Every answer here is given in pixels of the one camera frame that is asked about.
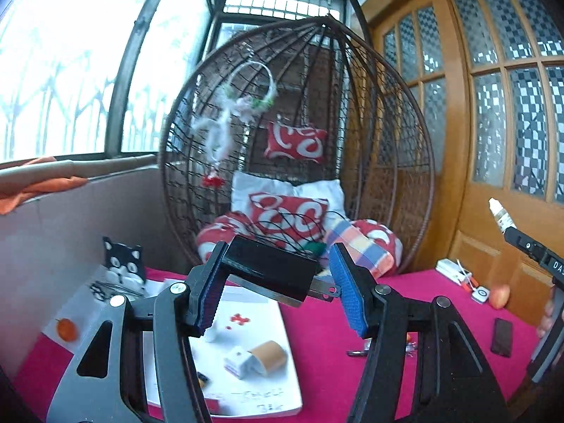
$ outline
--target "black phone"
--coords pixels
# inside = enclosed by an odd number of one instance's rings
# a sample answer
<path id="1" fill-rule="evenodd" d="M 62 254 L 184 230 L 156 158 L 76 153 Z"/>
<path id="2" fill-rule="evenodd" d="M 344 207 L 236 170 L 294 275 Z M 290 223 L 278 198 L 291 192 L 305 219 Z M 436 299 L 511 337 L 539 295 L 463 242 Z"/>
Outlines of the black phone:
<path id="1" fill-rule="evenodd" d="M 513 323 L 511 321 L 495 318 L 493 322 L 493 338 L 490 350 L 496 355 L 511 357 L 513 348 Z"/>

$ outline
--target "brown paper roll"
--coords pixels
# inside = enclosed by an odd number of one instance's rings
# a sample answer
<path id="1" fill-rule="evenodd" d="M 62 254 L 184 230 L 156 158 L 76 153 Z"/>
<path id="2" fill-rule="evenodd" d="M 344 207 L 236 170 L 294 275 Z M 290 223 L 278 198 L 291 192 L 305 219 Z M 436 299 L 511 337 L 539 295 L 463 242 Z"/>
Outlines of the brown paper roll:
<path id="1" fill-rule="evenodd" d="M 258 347 L 249 350 L 255 358 L 257 358 L 257 372 L 266 375 L 286 364 L 288 355 L 284 349 L 274 340 L 269 340 Z"/>

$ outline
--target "black and white cat pouch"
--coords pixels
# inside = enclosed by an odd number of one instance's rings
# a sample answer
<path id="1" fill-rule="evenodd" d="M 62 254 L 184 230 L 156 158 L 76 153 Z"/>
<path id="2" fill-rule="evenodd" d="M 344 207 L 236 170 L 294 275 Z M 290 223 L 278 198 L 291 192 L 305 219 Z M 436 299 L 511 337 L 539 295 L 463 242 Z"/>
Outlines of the black and white cat pouch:
<path id="1" fill-rule="evenodd" d="M 145 297 L 147 277 L 143 265 L 143 247 L 137 245 L 129 248 L 112 242 L 108 237 L 102 240 L 107 270 L 104 281 L 96 281 L 90 287 L 95 298 L 106 301 L 116 294 L 126 295 L 130 300 Z"/>

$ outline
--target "bottle label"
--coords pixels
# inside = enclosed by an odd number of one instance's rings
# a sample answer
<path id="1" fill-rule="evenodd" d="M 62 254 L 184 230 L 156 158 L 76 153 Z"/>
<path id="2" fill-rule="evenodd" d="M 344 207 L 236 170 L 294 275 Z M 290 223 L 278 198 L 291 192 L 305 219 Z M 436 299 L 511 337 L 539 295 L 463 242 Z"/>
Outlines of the bottle label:
<path id="1" fill-rule="evenodd" d="M 502 233 L 505 232 L 508 227 L 515 227 L 515 223 L 507 212 L 497 220 L 497 225 L 499 226 Z"/>

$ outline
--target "pillow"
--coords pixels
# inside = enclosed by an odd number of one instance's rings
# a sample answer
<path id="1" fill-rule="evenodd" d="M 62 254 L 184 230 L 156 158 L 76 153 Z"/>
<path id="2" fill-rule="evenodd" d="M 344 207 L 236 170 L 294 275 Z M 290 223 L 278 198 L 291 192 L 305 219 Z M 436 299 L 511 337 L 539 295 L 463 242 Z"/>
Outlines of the pillow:
<path id="1" fill-rule="evenodd" d="M 338 214 L 328 213 L 323 220 L 323 226 L 327 229 L 327 223 L 331 223 L 336 218 L 341 219 L 340 215 L 345 215 L 345 194 L 341 189 L 339 180 L 322 180 L 314 183 L 292 186 L 289 182 L 261 178 L 260 176 L 249 175 L 236 171 L 233 173 L 231 188 L 231 211 L 242 212 L 248 217 L 252 215 L 249 196 L 256 192 L 267 192 L 281 196 L 305 197 L 312 199 L 326 199 L 329 202 L 328 211 Z"/>
<path id="2" fill-rule="evenodd" d="M 384 251 L 389 252 L 393 256 L 394 265 L 388 271 L 395 272 L 401 264 L 401 254 L 403 252 L 401 240 L 396 237 L 395 233 L 373 219 L 359 219 L 351 224 L 362 232 L 365 237 L 380 245 Z"/>
<path id="3" fill-rule="evenodd" d="M 257 192 L 249 196 L 251 221 L 276 246 L 296 251 L 323 236 L 327 200 Z"/>
<path id="4" fill-rule="evenodd" d="M 366 237 L 349 221 L 334 221 L 325 231 L 323 240 L 327 250 L 335 243 L 343 243 L 352 261 L 360 267 L 367 268 L 374 279 L 381 277 L 395 266 L 394 257 L 390 252 Z"/>
<path id="5" fill-rule="evenodd" d="M 254 238 L 253 226 L 249 218 L 240 211 L 225 213 L 204 227 L 196 236 L 198 254 L 205 263 L 218 242 L 231 243 L 236 235 Z"/>
<path id="6" fill-rule="evenodd" d="M 269 145 L 264 157 L 288 157 L 290 159 L 323 162 L 323 144 L 327 138 L 325 130 L 314 127 L 290 127 L 269 122 Z"/>

